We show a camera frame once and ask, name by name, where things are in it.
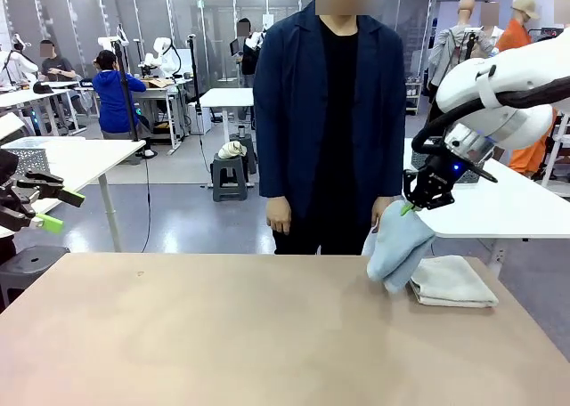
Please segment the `beige hat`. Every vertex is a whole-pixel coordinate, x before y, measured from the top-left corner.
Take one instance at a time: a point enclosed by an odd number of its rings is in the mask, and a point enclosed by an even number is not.
[[[514,0],[513,9],[525,12],[531,19],[538,20],[540,15],[536,12],[536,2],[534,0]]]

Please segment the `person's left hand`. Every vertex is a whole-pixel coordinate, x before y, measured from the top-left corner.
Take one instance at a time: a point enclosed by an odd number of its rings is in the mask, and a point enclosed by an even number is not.
[[[378,197],[372,206],[372,226],[374,227],[373,233],[377,233],[380,228],[380,218],[384,214],[387,207],[392,204],[394,199],[392,197]]]

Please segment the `orange jumpsuit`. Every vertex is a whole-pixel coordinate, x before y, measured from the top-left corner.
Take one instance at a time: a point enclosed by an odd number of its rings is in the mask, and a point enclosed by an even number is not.
[[[520,48],[533,42],[524,26],[521,26],[516,20],[511,20],[507,29],[502,34],[501,39],[497,42],[499,51],[504,52],[511,48]],[[552,126],[556,121],[557,111],[553,111]],[[509,167],[520,173],[521,175],[534,174],[538,172],[544,153],[546,152],[546,139],[552,131],[549,131],[534,145],[524,150],[515,150],[510,159]]]

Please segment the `towel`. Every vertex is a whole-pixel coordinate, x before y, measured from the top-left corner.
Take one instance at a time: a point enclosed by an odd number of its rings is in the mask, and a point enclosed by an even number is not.
[[[368,262],[368,276],[384,281],[390,293],[402,290],[426,255],[436,234],[414,211],[402,216],[405,203],[392,203],[380,218],[374,253]]]
[[[243,146],[238,141],[226,143],[220,151],[218,151],[217,156],[221,159],[230,159],[233,157],[242,156],[245,157],[248,153],[248,149]]]
[[[410,284],[424,305],[486,308],[499,304],[499,299],[461,256],[423,259]]]

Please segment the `navy blue blazer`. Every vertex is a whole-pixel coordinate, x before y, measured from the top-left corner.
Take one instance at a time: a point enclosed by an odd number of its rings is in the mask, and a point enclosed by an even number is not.
[[[253,91],[260,194],[287,197],[299,217],[306,215],[311,200],[328,99],[314,7],[313,1],[267,31]],[[369,16],[358,16],[358,29],[354,176],[358,218],[365,222],[377,197],[402,192],[406,86],[402,39]],[[342,181],[339,174],[335,182]]]

